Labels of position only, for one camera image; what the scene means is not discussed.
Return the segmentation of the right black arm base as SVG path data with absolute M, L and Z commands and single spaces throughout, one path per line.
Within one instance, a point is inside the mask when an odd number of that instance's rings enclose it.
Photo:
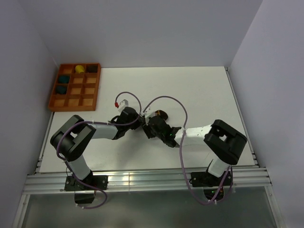
M 216 187 L 216 189 L 207 189 L 204 190 L 204 195 L 208 200 L 211 200 L 213 196 L 216 194 L 217 188 L 224 177 L 224 173 L 222 176 L 215 177 L 208 173 L 207 171 L 205 172 L 191 172 L 190 173 L 191 178 L 189 180 L 189 183 L 192 185 L 192 187 Z M 217 197 L 215 198 L 216 201 L 222 200 L 225 197 L 225 192 L 224 192 L 224 187 L 231 185 L 232 183 L 232 177 L 231 177 L 231 171 L 228 171 L 228 174 L 226 178 L 224 179 L 224 182 L 222 184 L 222 187 L 220 188 L 219 193 L 217 194 Z

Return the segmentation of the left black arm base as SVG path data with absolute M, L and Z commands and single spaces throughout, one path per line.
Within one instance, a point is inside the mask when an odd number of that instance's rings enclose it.
M 64 191 L 74 192 L 74 201 L 77 206 L 84 209 L 95 209 L 104 205 L 107 201 L 108 176 L 107 175 L 89 175 L 84 180 L 77 180 L 74 176 L 67 176 Z M 91 206 L 95 200 L 96 193 L 104 194 L 104 200 L 95 206 Z

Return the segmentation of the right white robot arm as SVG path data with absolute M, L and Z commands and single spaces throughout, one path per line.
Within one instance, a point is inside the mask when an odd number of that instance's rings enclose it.
M 229 166 L 236 165 L 247 143 L 247 137 L 226 122 L 217 119 L 214 123 L 203 127 L 182 128 L 171 127 L 160 116 L 148 118 L 142 124 L 148 138 L 159 138 L 171 148 L 202 145 L 208 147 L 216 155 L 206 173 L 206 181 L 216 185 Z

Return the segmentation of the brown argyle sock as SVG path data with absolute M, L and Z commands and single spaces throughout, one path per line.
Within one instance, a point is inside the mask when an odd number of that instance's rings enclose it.
M 164 119 L 165 121 L 167 121 L 168 118 L 169 118 L 168 114 L 165 111 L 163 111 L 163 110 L 157 110 L 157 111 L 155 111 L 155 115 L 159 116 L 160 118 Z

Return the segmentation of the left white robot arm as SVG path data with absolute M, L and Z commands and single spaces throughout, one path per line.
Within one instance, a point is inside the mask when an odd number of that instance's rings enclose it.
M 93 185 L 93 172 L 86 164 L 83 152 L 91 139 L 118 140 L 128 130 L 140 127 L 143 121 L 144 118 L 131 107 L 124 108 L 109 124 L 92 124 L 73 115 L 53 134 L 50 144 L 59 149 L 59 156 L 76 176 L 76 185 L 86 190 Z

